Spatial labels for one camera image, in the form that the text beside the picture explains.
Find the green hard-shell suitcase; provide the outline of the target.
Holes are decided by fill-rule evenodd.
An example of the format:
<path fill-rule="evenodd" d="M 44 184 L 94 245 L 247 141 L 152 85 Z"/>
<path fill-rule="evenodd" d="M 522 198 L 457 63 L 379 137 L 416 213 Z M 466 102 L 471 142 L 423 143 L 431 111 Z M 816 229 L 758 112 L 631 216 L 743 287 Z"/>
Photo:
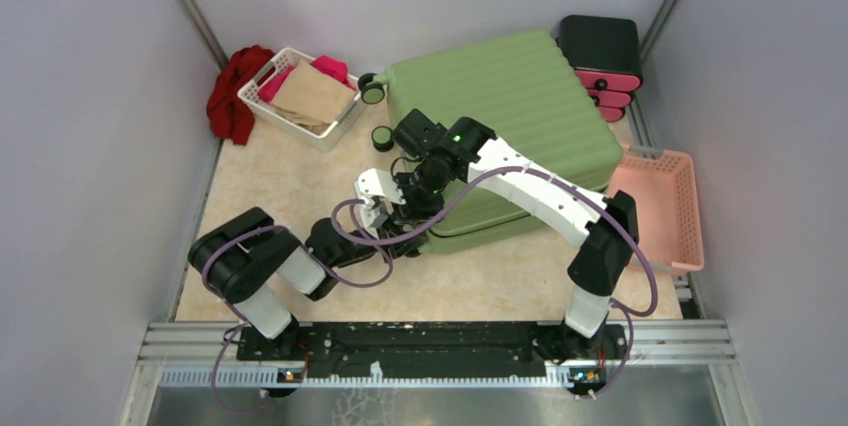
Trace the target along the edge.
<path fill-rule="evenodd" d="M 544 30 L 397 62 L 359 77 L 362 100 L 386 100 L 392 128 L 418 109 L 432 122 L 470 117 L 519 152 L 604 192 L 623 156 L 572 66 Z"/>

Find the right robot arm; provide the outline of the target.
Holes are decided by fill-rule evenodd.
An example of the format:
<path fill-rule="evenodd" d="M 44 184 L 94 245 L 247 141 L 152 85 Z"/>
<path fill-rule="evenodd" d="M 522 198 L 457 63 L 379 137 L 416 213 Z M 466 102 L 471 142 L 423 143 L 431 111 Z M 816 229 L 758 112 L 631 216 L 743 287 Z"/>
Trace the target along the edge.
<path fill-rule="evenodd" d="M 416 165 L 397 176 L 402 203 L 397 222 L 430 227 L 472 190 L 489 191 L 542 221 L 577 247 L 567 268 L 574 284 L 564 318 L 563 344 L 576 358 L 602 344 L 618 280 L 639 249 L 635 199 L 582 189 L 523 156 L 482 123 L 462 117 L 451 128 L 420 110 L 408 113 L 393 141 Z"/>

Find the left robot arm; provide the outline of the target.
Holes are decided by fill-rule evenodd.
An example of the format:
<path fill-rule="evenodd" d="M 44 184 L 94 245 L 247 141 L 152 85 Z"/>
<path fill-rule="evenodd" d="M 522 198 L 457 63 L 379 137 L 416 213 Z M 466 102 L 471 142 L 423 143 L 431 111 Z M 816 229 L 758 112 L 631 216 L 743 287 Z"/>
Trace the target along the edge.
<path fill-rule="evenodd" d="M 338 274 L 351 266 L 380 255 L 387 272 L 370 283 L 356 283 Z M 296 292 L 318 301 L 339 284 L 370 288 L 388 280 L 394 269 L 389 251 L 352 242 L 323 218 L 311 227 L 306 240 L 277 225 L 259 207 L 253 207 L 191 245 L 188 263 L 210 291 L 243 323 L 237 338 L 241 361 L 307 360 L 306 333 L 294 313 L 275 296 L 268 282 L 273 277 L 287 281 Z"/>

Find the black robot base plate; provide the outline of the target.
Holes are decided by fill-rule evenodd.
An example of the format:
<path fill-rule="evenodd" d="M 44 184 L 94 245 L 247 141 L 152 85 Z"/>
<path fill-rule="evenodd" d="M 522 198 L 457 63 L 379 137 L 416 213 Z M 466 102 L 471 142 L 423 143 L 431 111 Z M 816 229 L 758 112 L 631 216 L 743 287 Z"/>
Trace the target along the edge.
<path fill-rule="evenodd" d="M 358 378 L 378 364 L 388 379 L 540 378 L 548 366 L 623 358 L 625 330 L 606 324 L 591 338 L 562 322 L 313 322 L 267 339 L 246 328 L 241 361 L 303 361 L 312 379 Z"/>

